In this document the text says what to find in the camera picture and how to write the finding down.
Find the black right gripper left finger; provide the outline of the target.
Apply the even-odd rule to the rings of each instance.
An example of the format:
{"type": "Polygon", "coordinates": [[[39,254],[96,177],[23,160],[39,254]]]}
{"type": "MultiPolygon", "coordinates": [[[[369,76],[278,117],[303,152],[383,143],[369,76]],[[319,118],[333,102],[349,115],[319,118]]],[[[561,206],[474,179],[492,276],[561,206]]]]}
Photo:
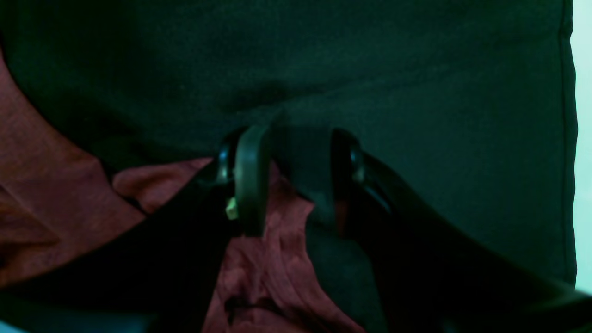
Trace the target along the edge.
{"type": "Polygon", "coordinates": [[[198,333],[231,238],[262,236],[269,129],[242,128],[165,206],[109,244],[1,293],[28,333],[198,333]]]}

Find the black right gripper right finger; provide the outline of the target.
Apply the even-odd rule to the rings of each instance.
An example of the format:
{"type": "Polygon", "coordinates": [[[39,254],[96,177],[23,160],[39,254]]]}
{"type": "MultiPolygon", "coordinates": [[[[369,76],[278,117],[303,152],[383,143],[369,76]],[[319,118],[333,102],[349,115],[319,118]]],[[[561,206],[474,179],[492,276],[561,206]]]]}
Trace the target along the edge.
{"type": "Polygon", "coordinates": [[[338,234],[371,261],[394,333],[589,333],[591,297],[465,235],[346,130],[331,135],[338,234]]]}

